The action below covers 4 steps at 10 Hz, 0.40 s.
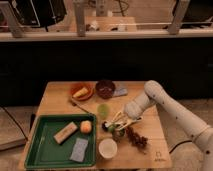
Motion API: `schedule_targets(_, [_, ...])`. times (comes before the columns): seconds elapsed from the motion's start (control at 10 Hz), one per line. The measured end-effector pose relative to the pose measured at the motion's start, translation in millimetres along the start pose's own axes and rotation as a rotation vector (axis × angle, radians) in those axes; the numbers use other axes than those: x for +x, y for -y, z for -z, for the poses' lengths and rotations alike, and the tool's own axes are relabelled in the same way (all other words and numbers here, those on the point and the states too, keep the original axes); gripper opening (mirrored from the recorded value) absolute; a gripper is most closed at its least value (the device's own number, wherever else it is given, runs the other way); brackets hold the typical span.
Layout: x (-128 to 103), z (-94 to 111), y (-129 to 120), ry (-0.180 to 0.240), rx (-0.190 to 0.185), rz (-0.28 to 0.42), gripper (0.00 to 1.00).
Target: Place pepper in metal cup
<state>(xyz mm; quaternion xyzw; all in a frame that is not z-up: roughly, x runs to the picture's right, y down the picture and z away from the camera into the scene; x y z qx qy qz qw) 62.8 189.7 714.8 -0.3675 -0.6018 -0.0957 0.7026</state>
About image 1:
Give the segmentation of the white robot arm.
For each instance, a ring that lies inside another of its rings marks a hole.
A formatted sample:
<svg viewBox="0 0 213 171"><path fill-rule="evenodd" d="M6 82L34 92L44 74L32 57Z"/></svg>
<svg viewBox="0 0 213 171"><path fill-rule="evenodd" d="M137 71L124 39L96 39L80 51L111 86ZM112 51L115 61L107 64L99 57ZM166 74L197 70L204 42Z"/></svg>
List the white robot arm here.
<svg viewBox="0 0 213 171"><path fill-rule="evenodd" d="M136 121L155 104L161 105L203 152L201 171L213 171L213 126L170 97L157 81L147 81L143 91L126 103L120 112L131 121Z"/></svg>

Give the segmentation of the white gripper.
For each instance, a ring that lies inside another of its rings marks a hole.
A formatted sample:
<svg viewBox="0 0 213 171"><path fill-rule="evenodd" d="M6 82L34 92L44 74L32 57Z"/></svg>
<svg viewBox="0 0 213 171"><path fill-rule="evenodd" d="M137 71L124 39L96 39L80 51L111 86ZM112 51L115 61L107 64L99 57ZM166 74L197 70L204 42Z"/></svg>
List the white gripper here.
<svg viewBox="0 0 213 171"><path fill-rule="evenodd" d="M126 115L122 111L119 111L113 116L111 122L121 123L117 127L117 130L120 131L140 121L142 119L140 116L143 114L143 112L149 107L152 107L154 104L155 101L151 99L145 92L142 92L140 95L124 105L123 112L131 119L124 121Z"/></svg>

